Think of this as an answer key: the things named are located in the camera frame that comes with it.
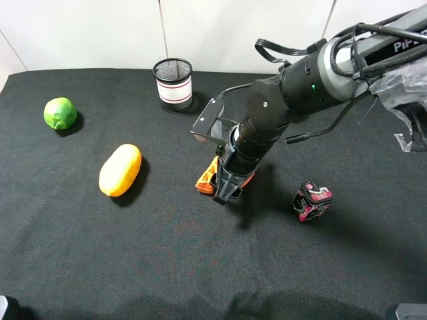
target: black mesh cup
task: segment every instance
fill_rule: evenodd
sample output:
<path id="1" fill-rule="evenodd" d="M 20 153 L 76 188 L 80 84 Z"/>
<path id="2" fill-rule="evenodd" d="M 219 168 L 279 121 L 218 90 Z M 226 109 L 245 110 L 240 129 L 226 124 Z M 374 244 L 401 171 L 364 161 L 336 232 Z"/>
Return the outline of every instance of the black mesh cup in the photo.
<path id="1" fill-rule="evenodd" d="M 171 58 L 156 63 L 153 74 L 157 81 L 161 107 L 167 112 L 181 113 L 191 108 L 193 87 L 190 62 Z"/>

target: clear plastic bag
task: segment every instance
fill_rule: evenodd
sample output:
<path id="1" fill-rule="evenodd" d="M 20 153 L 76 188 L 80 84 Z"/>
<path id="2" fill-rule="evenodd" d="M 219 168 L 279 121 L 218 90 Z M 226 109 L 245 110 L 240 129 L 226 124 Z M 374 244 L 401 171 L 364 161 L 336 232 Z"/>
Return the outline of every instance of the clear plastic bag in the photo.
<path id="1" fill-rule="evenodd" d="M 419 120 L 424 118 L 421 113 L 427 112 L 427 57 L 386 72 L 383 78 L 370 87 L 370 91 L 379 96 L 385 108 L 403 120 L 408 127 L 411 141 L 405 140 L 402 133 L 394 134 L 402 150 L 427 151 L 423 125 L 419 124 Z"/>

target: lime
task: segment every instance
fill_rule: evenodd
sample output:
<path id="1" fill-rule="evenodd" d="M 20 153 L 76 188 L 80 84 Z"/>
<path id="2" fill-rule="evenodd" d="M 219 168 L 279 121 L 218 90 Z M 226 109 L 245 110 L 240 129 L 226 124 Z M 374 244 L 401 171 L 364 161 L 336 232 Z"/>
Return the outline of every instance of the lime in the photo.
<path id="1" fill-rule="evenodd" d="M 67 98 L 50 100 L 43 112 L 46 123 L 55 130 L 70 128 L 77 118 L 77 109 Z"/>

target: black tablecloth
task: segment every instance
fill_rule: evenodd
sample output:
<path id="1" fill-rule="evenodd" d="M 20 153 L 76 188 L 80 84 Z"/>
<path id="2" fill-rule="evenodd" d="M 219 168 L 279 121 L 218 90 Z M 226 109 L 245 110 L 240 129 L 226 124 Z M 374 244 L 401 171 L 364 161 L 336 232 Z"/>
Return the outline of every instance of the black tablecloth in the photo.
<path id="1" fill-rule="evenodd" d="M 373 98 L 331 134 L 279 140 L 253 181 L 222 207 L 194 184 L 216 146 L 189 130 L 210 97 L 262 75 L 194 73 L 194 107 L 159 105 L 151 71 L 86 69 L 10 76 L 0 95 L 0 294 L 36 319 L 382 319 L 427 302 L 426 154 L 401 152 L 404 124 Z M 50 129 L 43 108 L 68 97 L 75 126 Z M 239 121 L 244 90 L 227 97 Z M 284 135 L 328 126 L 341 107 Z M 113 199 L 99 170 L 123 143 L 143 153 Z M 303 181 L 336 200 L 301 224 Z"/>

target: yellow mango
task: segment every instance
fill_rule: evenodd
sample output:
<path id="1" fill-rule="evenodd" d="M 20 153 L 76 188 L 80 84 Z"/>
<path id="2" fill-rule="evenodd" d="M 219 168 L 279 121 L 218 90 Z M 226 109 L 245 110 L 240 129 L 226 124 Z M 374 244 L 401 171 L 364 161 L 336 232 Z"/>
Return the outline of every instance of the yellow mango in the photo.
<path id="1" fill-rule="evenodd" d="M 135 181 L 141 162 L 141 151 L 135 145 L 118 147 L 99 173 L 101 191 L 110 197 L 123 195 Z"/>

